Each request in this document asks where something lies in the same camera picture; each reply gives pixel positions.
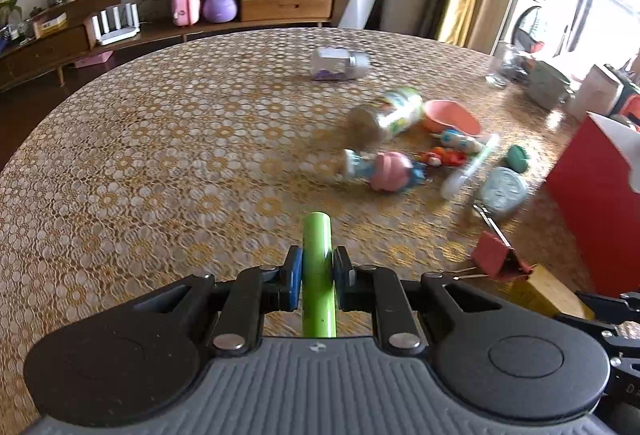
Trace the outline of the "green cylindrical tube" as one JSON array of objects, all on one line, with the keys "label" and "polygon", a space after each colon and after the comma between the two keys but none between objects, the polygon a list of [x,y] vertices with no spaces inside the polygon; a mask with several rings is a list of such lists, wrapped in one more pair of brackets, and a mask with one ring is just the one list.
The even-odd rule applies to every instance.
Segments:
[{"label": "green cylindrical tube", "polygon": [[303,220],[303,336],[336,337],[331,218],[312,212]]}]

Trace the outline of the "yellow small box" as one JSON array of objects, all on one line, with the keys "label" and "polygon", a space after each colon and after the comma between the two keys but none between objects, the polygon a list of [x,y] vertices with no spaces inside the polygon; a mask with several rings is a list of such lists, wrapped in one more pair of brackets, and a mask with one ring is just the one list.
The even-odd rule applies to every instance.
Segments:
[{"label": "yellow small box", "polygon": [[527,278],[510,281],[483,278],[475,285],[500,299],[547,317],[565,314],[589,320],[594,318],[593,311],[544,266],[536,266]]}]

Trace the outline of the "pink pig toy bottle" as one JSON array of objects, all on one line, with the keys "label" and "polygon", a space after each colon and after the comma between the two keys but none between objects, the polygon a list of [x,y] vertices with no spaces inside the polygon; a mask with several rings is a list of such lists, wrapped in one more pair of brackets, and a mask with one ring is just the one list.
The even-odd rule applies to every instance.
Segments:
[{"label": "pink pig toy bottle", "polygon": [[375,192],[405,192],[422,185],[424,165],[397,151],[382,151],[363,156],[344,149],[341,167],[344,180],[363,180]]}]

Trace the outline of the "red binder clip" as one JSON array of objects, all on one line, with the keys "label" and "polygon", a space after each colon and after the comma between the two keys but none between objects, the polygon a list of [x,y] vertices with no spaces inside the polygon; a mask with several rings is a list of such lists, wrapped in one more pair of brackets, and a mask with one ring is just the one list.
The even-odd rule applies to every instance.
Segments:
[{"label": "red binder clip", "polygon": [[487,230],[480,235],[471,253],[472,266],[445,271],[445,275],[454,279],[488,278],[493,281],[527,279],[534,267],[518,257],[506,235],[480,201],[475,201],[472,208],[484,221]]}]

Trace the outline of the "grey correction tape dispenser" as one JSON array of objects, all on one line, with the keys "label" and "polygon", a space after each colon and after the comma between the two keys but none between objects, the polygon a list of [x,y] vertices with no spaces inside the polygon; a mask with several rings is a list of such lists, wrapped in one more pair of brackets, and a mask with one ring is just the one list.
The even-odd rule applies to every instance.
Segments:
[{"label": "grey correction tape dispenser", "polygon": [[513,214],[528,196],[528,185],[520,174],[497,166],[488,173],[480,187],[480,202],[493,218],[506,218]]}]

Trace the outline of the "green-lid seasoning jar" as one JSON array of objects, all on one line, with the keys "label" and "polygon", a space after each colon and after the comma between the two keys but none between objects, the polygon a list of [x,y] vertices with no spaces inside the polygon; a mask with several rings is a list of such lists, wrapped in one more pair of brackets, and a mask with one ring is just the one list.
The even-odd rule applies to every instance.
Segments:
[{"label": "green-lid seasoning jar", "polygon": [[395,88],[352,108],[346,120],[349,145],[362,150],[406,132],[420,121],[422,106],[415,88]]}]

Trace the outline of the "red white cardboard box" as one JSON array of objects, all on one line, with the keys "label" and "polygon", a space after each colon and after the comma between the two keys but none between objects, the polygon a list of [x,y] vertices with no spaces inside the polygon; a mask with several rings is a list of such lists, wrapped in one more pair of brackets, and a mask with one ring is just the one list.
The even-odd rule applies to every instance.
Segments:
[{"label": "red white cardboard box", "polygon": [[639,133],[587,114],[546,177],[596,291],[639,289]]}]

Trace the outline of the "teal egg pencil sharpener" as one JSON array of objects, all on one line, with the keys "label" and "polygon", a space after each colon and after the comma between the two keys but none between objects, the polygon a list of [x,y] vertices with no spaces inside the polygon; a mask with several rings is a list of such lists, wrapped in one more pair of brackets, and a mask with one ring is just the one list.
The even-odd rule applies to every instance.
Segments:
[{"label": "teal egg pencil sharpener", "polygon": [[506,166],[518,174],[525,173],[529,168],[526,150],[520,145],[512,145],[506,151]]}]

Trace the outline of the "orange green tissue box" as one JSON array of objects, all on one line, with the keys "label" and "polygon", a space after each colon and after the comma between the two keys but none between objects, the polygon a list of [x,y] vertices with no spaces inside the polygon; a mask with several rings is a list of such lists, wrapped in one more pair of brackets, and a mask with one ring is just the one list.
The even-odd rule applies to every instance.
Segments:
[{"label": "orange green tissue box", "polygon": [[609,64],[606,64],[605,68],[623,85],[620,97],[608,116],[610,118],[623,116],[629,119],[636,129],[639,129],[639,86],[623,70],[615,69]]}]

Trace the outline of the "silver-lid clear jar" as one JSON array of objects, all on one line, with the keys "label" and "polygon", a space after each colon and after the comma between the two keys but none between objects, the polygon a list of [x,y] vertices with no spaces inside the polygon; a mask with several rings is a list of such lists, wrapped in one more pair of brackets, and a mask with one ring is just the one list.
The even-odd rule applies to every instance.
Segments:
[{"label": "silver-lid clear jar", "polygon": [[316,81],[357,80],[365,77],[370,68],[370,57],[365,52],[319,47],[311,56],[311,79]]}]

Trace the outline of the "green ceramic mug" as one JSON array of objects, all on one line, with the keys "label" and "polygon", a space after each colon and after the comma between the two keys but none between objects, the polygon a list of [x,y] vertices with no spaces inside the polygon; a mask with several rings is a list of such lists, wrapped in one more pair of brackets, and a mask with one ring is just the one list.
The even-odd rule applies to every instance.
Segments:
[{"label": "green ceramic mug", "polygon": [[570,80],[560,70],[542,60],[536,60],[529,71],[525,93],[546,110],[553,110],[574,96]]}]

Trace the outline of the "clear drinking glass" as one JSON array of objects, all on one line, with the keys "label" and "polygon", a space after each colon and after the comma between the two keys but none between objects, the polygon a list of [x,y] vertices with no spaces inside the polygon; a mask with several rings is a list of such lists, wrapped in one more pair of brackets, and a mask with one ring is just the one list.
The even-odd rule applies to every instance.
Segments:
[{"label": "clear drinking glass", "polygon": [[508,42],[499,42],[491,56],[485,81],[495,88],[509,84],[509,73],[514,65],[515,48]]}]

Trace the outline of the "purple kettlebell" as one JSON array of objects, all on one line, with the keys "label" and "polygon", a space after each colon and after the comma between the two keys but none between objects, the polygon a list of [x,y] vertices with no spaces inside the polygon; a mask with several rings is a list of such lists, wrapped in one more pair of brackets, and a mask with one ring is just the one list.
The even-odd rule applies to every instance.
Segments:
[{"label": "purple kettlebell", "polygon": [[235,0],[205,0],[202,13],[212,24],[226,24],[235,18],[238,6]]}]

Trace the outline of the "pink toy bag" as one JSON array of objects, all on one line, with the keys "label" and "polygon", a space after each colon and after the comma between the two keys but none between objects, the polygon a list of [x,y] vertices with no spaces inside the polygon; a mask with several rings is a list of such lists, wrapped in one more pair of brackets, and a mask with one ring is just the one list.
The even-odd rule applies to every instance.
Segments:
[{"label": "pink toy bag", "polygon": [[193,26],[200,20],[201,0],[171,0],[171,15],[176,26]]}]

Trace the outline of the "wooden tv cabinet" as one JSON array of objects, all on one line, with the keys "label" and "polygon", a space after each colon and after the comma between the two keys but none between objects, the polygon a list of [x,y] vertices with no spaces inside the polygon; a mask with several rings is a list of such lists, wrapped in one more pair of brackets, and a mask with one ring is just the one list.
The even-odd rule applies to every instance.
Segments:
[{"label": "wooden tv cabinet", "polygon": [[[172,22],[171,0],[71,0],[48,8],[35,17],[36,26],[52,21],[53,31],[1,53],[1,88],[15,88],[26,81],[81,58],[150,42],[186,41],[218,31],[277,27],[297,24],[322,26],[332,19],[334,0],[234,0],[238,13],[229,22],[216,24],[205,18],[192,26]],[[141,30],[132,38],[111,45],[98,42],[92,18],[113,6],[136,3]]]}]

